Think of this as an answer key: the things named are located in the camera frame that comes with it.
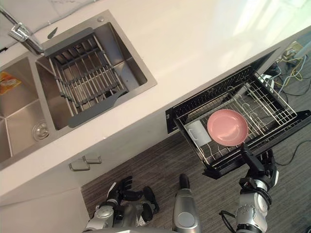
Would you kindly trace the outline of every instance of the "floor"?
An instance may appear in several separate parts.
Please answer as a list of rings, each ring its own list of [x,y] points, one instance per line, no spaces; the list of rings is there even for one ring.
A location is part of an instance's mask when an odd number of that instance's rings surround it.
[[[299,42],[304,45],[308,40],[302,38]],[[299,94],[308,88],[310,79],[307,78],[311,78],[311,53],[302,74],[306,79],[301,82],[292,80],[284,91]],[[311,89],[303,96],[287,95],[287,98],[296,111],[311,109]],[[311,140],[310,132],[311,124],[275,146],[276,160],[280,163],[288,161],[301,141]],[[267,216],[268,233],[303,233],[311,225],[310,151],[311,143],[305,143],[299,147],[290,165],[278,167],[280,172],[278,184],[269,192],[273,203]],[[105,200],[109,187],[114,181],[133,175],[133,190],[141,190],[145,185],[149,185],[154,190],[160,205],[160,212],[154,217],[150,226],[171,229],[178,176],[180,173],[185,173],[190,179],[203,232],[229,232],[218,213],[221,210],[235,212],[240,192],[238,181],[245,176],[247,169],[248,167],[244,165],[218,180],[203,176],[202,164],[183,136],[176,133],[84,185],[82,194],[91,215],[95,205]]]

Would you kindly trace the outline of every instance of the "sink drain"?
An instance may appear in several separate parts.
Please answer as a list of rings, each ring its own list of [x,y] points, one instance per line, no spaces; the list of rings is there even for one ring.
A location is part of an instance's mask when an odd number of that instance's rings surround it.
[[[36,141],[42,140],[49,135],[49,129],[45,121],[39,121],[33,127],[33,138]]]

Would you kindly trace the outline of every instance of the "pink bowl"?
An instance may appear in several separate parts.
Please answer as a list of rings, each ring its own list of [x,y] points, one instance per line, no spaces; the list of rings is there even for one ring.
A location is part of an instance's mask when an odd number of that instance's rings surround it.
[[[221,109],[209,117],[207,131],[215,142],[233,147],[246,139],[248,126],[240,113],[230,109]]]

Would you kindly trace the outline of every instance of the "drawer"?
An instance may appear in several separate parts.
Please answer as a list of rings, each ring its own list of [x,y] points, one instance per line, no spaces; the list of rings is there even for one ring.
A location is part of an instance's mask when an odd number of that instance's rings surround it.
[[[180,130],[204,165],[204,175],[218,179],[245,164],[240,146],[215,141],[198,145],[187,125],[208,118],[220,109],[239,112],[247,121],[244,143],[259,156],[311,123],[311,112],[295,112],[249,65],[166,111],[168,133]]]

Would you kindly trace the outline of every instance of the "faucet spout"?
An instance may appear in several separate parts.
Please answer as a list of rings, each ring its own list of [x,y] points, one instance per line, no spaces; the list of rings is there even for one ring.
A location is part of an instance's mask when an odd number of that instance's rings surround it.
[[[8,35],[20,42],[34,54],[39,55],[44,52],[42,46],[33,37],[31,37],[30,30],[28,30],[22,23],[15,24],[9,31]]]
[[[8,33],[10,37],[20,42],[33,54],[39,55],[44,52],[42,46],[36,41],[34,36],[32,36],[32,32],[23,23],[18,22],[2,6],[0,6],[0,13],[13,23],[13,27]]]

